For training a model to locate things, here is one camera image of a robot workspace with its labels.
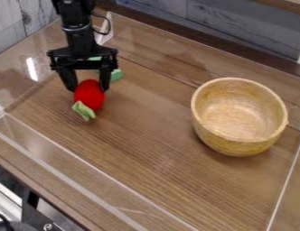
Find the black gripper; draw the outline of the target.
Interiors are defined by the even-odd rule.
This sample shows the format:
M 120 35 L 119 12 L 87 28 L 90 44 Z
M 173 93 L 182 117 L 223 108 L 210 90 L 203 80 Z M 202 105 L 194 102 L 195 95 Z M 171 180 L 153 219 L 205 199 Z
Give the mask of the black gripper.
M 50 58 L 51 70 L 56 70 L 66 89 L 75 91 L 78 77 L 75 69 L 99 69 L 99 88 L 103 92 L 108 90 L 112 70 L 118 65 L 118 50 L 95 45 L 84 53 L 76 54 L 70 47 L 50 50 L 46 55 Z

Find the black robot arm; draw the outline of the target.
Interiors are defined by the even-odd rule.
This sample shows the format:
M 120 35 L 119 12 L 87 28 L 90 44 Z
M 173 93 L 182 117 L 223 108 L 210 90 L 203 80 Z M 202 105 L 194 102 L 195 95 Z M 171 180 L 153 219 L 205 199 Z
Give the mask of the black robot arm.
M 94 0 L 51 0 L 62 20 L 67 46 L 50 50 L 50 68 L 62 79 L 66 89 L 75 91 L 79 81 L 75 70 L 99 71 L 99 88 L 108 90 L 111 73 L 119 67 L 118 50 L 96 43 L 92 26 Z

